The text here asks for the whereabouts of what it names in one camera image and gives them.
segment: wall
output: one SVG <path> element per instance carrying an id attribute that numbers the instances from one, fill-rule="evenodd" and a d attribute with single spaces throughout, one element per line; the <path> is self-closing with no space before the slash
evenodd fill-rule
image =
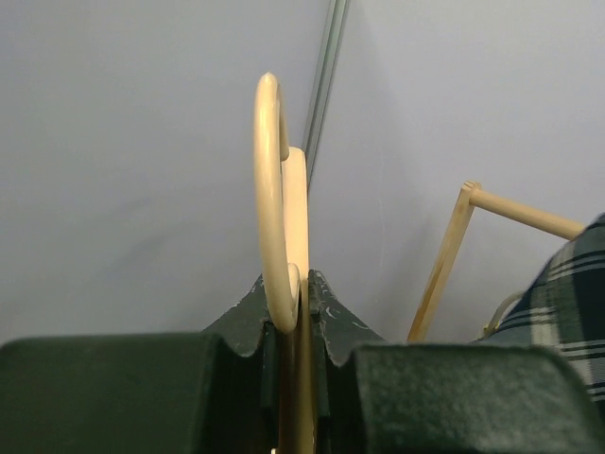
<path id="1" fill-rule="evenodd" d="M 0 7 L 0 341 L 200 329 L 260 273 L 251 124 L 300 145 L 328 0 Z"/>
<path id="2" fill-rule="evenodd" d="M 311 266 L 392 341 L 465 180 L 603 211 L 605 3 L 352 0 L 310 192 Z M 475 210 L 429 332 L 468 341 L 562 241 Z"/>

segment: checkered cloth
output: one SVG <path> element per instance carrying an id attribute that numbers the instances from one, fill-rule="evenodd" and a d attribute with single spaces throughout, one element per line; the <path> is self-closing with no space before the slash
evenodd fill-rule
<path id="1" fill-rule="evenodd" d="M 482 341 L 556 348 L 578 371 L 605 421 L 605 214 L 548 261 Z"/>

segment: dark fabric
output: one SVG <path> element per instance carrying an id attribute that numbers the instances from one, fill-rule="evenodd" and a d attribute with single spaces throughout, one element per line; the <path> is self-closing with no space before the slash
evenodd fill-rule
<path id="1" fill-rule="evenodd" d="M 605 420 L 605 214 L 553 255 L 483 341 L 553 347 L 579 373 Z"/>

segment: metal strip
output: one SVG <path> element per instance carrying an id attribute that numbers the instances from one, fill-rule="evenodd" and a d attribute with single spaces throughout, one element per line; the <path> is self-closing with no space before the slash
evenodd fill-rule
<path id="1" fill-rule="evenodd" d="M 323 30 L 320 58 L 315 73 L 315 81 L 313 82 L 311 103 L 306 117 L 304 140 L 302 142 L 302 149 L 306 153 L 307 184 L 311 183 L 313 164 L 318 152 L 323 116 L 330 96 L 330 85 L 336 67 L 340 36 L 342 35 L 348 4 L 348 0 L 331 0 L 325 29 Z"/>

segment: wooden frame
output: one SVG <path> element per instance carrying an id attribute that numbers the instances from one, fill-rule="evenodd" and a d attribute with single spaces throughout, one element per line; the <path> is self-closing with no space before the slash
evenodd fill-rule
<path id="1" fill-rule="evenodd" d="M 477 182 L 464 183 L 424 289 L 423 299 L 407 335 L 408 342 L 423 341 L 426 336 L 475 207 L 565 239 L 573 239 L 584 230 L 579 222 L 486 192 Z"/>

